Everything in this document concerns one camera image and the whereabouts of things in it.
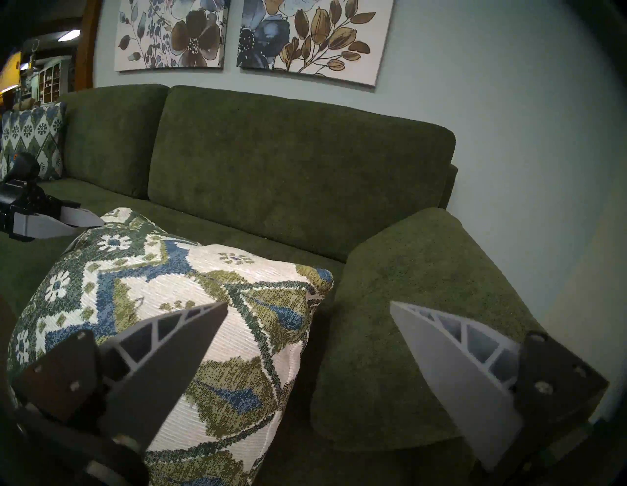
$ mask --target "sofa armrest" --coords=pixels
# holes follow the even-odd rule
[[[312,399],[313,428],[338,449],[409,448],[458,436],[390,316],[391,300],[469,317],[518,342],[541,329],[443,209],[386,228],[348,257]]]

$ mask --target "ceiling light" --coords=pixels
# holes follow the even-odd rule
[[[66,35],[62,36],[59,39],[59,42],[71,41],[72,39],[76,39],[80,36],[80,30],[71,30]]]
[[[4,93],[6,91],[12,90],[13,88],[17,88],[19,85],[13,85],[13,86],[9,86],[8,88],[5,88],[4,90],[0,91],[0,93]]]

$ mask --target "throw pillow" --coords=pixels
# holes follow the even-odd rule
[[[78,329],[91,329],[102,343],[148,317],[228,302],[225,322],[145,462],[154,486],[252,483],[331,274],[201,246],[129,208],[103,219],[105,226],[70,245],[26,306],[11,338],[9,377]]]
[[[60,138],[64,116],[63,102],[23,112],[6,112],[2,117],[0,176],[4,177],[11,168],[13,155],[28,152],[39,162],[40,181],[60,179],[63,174]]]

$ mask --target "screw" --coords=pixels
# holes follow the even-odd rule
[[[573,367],[573,371],[577,373],[580,377],[585,378],[587,376],[586,370],[583,369],[580,365],[576,364]]]
[[[553,385],[547,383],[545,381],[536,381],[534,383],[535,389],[538,390],[543,395],[552,395],[553,394]]]
[[[544,341],[546,341],[546,338],[542,334],[537,334],[535,332],[530,333],[529,337],[531,339],[533,339],[534,341],[537,341],[537,342],[544,342]]]

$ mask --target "blue flower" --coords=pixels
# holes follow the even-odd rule
[[[278,56],[290,41],[287,20],[266,18],[263,0],[245,0],[241,16],[240,45],[237,65],[243,68],[270,69],[269,57]]]

